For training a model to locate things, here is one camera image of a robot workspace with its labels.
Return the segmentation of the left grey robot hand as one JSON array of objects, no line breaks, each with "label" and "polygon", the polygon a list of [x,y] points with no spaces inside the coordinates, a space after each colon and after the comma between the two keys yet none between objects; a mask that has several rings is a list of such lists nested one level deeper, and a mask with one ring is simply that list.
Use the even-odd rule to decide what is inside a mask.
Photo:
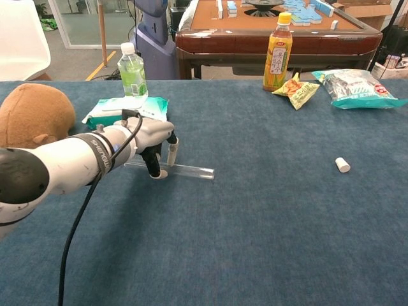
[{"label": "left grey robot hand", "polygon": [[168,176],[166,170],[159,165],[162,143],[169,143],[167,164],[175,164],[179,139],[176,137],[175,126],[168,121],[161,121],[142,117],[130,117],[125,126],[135,132],[136,154],[140,155],[145,162],[149,175],[153,179],[165,179]]}]

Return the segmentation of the clear glass test tube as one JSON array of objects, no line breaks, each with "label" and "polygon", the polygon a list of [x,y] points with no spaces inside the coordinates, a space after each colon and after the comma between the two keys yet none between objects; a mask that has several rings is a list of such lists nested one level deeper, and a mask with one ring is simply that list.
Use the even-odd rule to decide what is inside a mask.
[{"label": "clear glass test tube", "polygon": [[153,177],[153,179],[165,179],[168,175],[181,175],[206,180],[213,180],[215,177],[214,169],[210,168],[186,166],[181,164],[170,166],[167,163],[159,163],[159,167],[159,176]]}]

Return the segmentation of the small white cap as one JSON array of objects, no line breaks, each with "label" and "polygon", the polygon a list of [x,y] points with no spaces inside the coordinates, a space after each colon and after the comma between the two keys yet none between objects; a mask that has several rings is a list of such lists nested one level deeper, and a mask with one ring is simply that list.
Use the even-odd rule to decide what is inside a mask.
[{"label": "small white cap", "polygon": [[335,164],[341,173],[347,173],[351,169],[349,163],[343,157],[336,158]]}]

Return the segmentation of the green wet wipes pack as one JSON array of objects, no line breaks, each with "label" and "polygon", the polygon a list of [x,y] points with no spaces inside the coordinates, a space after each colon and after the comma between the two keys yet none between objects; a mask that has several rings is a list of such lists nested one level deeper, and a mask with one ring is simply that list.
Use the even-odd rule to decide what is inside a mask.
[{"label": "green wet wipes pack", "polygon": [[97,124],[111,126],[121,120],[123,109],[135,110],[144,117],[167,121],[168,101],[162,97],[148,96],[100,99],[82,119],[82,123],[90,129],[96,129]]}]

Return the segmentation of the clear green label water bottle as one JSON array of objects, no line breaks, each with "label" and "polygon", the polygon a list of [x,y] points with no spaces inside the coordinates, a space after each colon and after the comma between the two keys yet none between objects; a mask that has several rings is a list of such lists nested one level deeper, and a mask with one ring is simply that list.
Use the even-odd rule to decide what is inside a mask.
[{"label": "clear green label water bottle", "polygon": [[124,95],[146,98],[149,92],[143,59],[136,53],[135,46],[131,42],[122,43],[120,49],[122,57],[117,65],[124,88]]}]

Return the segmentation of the wooden pole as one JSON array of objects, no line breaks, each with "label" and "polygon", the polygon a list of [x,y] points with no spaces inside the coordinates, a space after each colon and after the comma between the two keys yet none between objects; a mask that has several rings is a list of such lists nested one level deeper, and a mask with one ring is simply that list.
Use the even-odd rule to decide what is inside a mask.
[{"label": "wooden pole", "polygon": [[98,7],[99,34],[100,34],[100,39],[101,39],[101,50],[102,50],[102,56],[103,56],[103,66],[107,67],[108,59],[107,59],[107,51],[106,51],[105,16],[104,16],[103,0],[97,0],[97,7]]}]

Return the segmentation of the brown mahjong table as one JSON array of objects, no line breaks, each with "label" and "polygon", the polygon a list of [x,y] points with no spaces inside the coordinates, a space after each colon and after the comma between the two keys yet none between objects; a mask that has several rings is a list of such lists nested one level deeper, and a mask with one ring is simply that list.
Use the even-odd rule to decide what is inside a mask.
[{"label": "brown mahjong table", "polygon": [[[191,0],[178,30],[175,44],[181,79],[192,77],[197,66],[227,66],[234,73],[262,75],[275,17],[252,17],[235,0],[236,17],[219,19],[216,0]],[[338,20],[336,30],[330,26]],[[325,68],[366,69],[382,40],[382,33],[335,9],[319,24],[289,27],[293,46],[289,68],[313,71]]]}]

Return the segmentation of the brown plush capybara toy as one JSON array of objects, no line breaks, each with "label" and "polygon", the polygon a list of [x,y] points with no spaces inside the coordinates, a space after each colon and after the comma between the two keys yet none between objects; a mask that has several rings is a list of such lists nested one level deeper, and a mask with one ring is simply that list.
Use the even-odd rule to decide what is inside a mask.
[{"label": "brown plush capybara toy", "polygon": [[74,107],[59,89],[19,85],[0,105],[0,147],[35,149],[62,140],[75,121]]}]

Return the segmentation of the blue carpet table mat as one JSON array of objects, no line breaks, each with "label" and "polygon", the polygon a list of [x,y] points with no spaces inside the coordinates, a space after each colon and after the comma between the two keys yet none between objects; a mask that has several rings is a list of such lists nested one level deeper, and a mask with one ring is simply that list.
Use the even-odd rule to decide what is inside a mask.
[{"label": "blue carpet table mat", "polygon": [[340,110],[320,88],[294,110],[258,80],[148,86],[177,161],[215,178],[106,175],[64,306],[408,306],[408,105]]}]

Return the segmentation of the yellow cap tea bottle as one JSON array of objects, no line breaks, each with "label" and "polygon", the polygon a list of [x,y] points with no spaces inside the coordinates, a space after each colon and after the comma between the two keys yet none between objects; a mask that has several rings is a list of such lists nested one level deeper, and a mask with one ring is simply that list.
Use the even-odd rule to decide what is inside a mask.
[{"label": "yellow cap tea bottle", "polygon": [[263,89],[269,92],[282,87],[285,82],[293,45],[292,34],[289,30],[290,23],[291,13],[281,12],[275,31],[269,36],[263,73]]}]

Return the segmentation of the small yellow snack bag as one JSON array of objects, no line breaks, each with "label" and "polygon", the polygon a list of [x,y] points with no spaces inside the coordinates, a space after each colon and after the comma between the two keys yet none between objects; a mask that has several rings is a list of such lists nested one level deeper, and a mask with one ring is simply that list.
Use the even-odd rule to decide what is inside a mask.
[{"label": "small yellow snack bag", "polygon": [[300,74],[295,73],[293,78],[286,81],[282,87],[273,91],[272,94],[287,97],[293,108],[299,110],[311,97],[313,97],[313,95],[315,95],[318,89],[319,84],[301,82]]}]

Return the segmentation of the white chair with wooden legs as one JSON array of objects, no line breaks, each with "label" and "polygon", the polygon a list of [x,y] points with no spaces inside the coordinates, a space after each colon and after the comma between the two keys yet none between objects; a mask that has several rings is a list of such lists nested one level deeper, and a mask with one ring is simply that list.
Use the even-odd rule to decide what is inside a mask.
[{"label": "white chair with wooden legs", "polygon": [[33,0],[0,0],[0,81],[50,80],[50,63]]}]

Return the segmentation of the black mahjong table hub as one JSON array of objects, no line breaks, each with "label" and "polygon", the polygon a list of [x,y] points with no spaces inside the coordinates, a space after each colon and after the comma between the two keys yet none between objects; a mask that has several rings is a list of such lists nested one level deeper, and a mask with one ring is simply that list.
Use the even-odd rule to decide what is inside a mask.
[{"label": "black mahjong table hub", "polygon": [[245,4],[253,6],[253,9],[244,13],[252,17],[277,17],[280,11],[274,10],[276,6],[284,4],[284,0],[244,0]]}]

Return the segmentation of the large teal snack bag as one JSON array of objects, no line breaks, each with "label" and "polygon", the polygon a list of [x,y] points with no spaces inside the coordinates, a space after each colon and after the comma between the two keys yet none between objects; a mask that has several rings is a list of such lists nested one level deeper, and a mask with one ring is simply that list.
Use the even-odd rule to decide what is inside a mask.
[{"label": "large teal snack bag", "polygon": [[312,72],[331,96],[331,105],[343,109],[399,108],[407,99],[394,97],[383,84],[362,69],[329,69]]}]

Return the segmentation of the brown cardboard box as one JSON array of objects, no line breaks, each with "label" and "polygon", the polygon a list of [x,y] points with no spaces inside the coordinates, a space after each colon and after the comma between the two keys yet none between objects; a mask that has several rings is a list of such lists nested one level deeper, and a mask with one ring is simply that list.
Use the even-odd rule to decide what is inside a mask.
[{"label": "brown cardboard box", "polygon": [[333,5],[377,30],[393,14],[391,0],[336,0]]}]

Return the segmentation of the white box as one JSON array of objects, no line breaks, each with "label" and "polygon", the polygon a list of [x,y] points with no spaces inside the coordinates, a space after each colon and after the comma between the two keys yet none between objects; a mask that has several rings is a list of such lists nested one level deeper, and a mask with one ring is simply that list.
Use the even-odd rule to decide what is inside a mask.
[{"label": "white box", "polygon": [[383,64],[376,62],[371,74],[380,79],[408,79],[408,56],[387,55]]}]

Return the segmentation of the black tripod stand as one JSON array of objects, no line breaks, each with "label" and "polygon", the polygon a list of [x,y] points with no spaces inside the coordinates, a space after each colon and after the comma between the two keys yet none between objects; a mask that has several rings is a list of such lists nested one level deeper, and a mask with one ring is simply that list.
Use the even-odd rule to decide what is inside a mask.
[{"label": "black tripod stand", "polygon": [[392,25],[394,24],[395,20],[397,19],[397,16],[404,4],[405,0],[398,0],[398,4],[396,6],[396,8],[393,11],[392,17],[390,18],[390,21],[388,22],[388,25],[382,30],[382,40],[380,42],[379,47],[377,48],[377,50],[375,51],[375,54],[370,62],[370,65],[368,66],[367,70],[369,72],[371,72],[375,66],[375,63],[377,62],[379,55],[381,54],[381,52],[383,51],[383,49],[385,48],[385,43],[386,43],[386,39],[388,37],[388,33],[389,30],[392,28]]}]

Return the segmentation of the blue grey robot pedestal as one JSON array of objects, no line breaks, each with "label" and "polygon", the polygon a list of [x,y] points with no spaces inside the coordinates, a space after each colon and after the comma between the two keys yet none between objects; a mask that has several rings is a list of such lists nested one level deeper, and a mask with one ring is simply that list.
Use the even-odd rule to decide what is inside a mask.
[{"label": "blue grey robot pedestal", "polygon": [[144,61],[148,80],[176,80],[179,67],[176,45],[168,35],[168,0],[133,0],[142,12],[136,28],[136,48]]}]

